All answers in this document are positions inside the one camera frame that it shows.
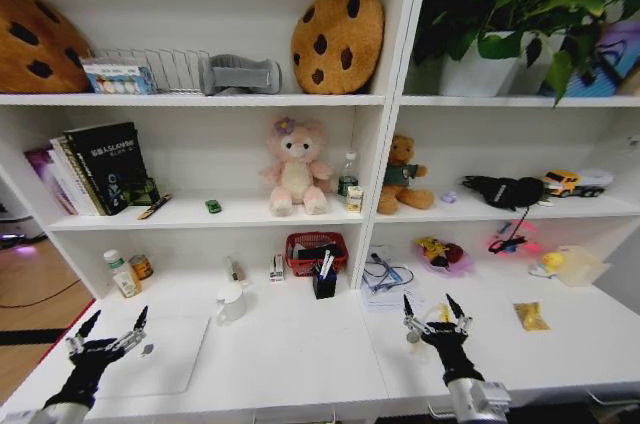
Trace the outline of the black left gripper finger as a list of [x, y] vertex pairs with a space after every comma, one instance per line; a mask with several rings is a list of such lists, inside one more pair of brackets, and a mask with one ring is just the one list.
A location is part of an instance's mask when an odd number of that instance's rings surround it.
[[66, 344], [69, 352], [83, 352], [84, 342], [89, 333], [95, 326], [101, 311], [96, 311], [89, 319], [87, 319], [72, 337], [66, 338]]
[[115, 341], [115, 349], [131, 351], [146, 337], [145, 326], [147, 322], [148, 307], [145, 306], [136, 319], [133, 328]]

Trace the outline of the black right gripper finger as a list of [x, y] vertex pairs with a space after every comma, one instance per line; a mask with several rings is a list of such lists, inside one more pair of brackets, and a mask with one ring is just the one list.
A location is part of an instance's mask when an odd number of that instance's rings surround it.
[[455, 317], [454, 330], [459, 334], [467, 335], [468, 328], [472, 323], [472, 318], [464, 313], [462, 307], [449, 294], [446, 294], [446, 298], [449, 308]]
[[403, 324], [408, 329], [407, 339], [421, 339], [424, 324], [415, 317], [412, 306], [406, 294], [403, 295], [404, 319]]

